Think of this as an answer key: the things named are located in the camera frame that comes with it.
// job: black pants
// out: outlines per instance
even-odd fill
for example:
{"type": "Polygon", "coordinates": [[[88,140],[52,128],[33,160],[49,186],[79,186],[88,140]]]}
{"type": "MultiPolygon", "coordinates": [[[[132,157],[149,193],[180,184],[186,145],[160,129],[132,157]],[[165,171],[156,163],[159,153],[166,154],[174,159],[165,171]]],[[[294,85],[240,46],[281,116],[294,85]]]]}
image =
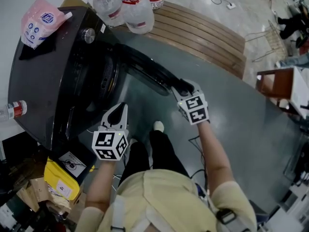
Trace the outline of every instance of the black pants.
{"type": "Polygon", "coordinates": [[[286,25],[284,30],[280,32],[280,37],[285,40],[289,38],[295,31],[306,31],[306,25],[303,23],[302,15],[297,14],[290,19],[278,18],[280,25],[286,25]]]}
{"type": "MultiPolygon", "coordinates": [[[[189,177],[186,169],[175,155],[168,136],[159,130],[151,131],[149,135],[150,144],[153,149],[153,169],[167,169],[189,177]]],[[[148,153],[145,145],[141,142],[136,142],[131,145],[129,161],[126,164],[119,184],[130,175],[149,169],[148,153]]]]}

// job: table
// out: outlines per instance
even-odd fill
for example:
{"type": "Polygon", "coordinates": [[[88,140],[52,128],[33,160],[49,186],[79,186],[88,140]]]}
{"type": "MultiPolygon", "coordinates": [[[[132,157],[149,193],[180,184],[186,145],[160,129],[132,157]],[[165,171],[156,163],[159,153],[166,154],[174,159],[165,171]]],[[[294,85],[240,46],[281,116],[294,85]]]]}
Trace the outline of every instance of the table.
{"type": "Polygon", "coordinates": [[[297,67],[258,72],[256,89],[269,98],[278,102],[286,99],[292,107],[281,108],[284,112],[298,114],[306,119],[309,111],[301,108],[309,102],[309,88],[297,67]],[[265,78],[274,75],[274,81],[265,78]]]}

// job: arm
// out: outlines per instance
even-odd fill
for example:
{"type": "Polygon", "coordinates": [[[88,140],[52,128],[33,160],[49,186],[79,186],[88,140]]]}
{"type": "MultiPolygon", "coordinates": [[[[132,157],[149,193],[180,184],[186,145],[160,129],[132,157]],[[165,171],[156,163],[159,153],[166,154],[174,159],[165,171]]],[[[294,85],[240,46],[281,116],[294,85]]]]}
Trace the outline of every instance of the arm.
{"type": "Polygon", "coordinates": [[[86,197],[85,207],[96,207],[106,212],[110,206],[115,161],[103,161],[93,179],[86,197]]]}
{"type": "Polygon", "coordinates": [[[211,130],[209,122],[204,121],[197,125],[200,140],[202,143],[208,185],[211,192],[227,181],[234,181],[230,162],[227,155],[211,130]]]}

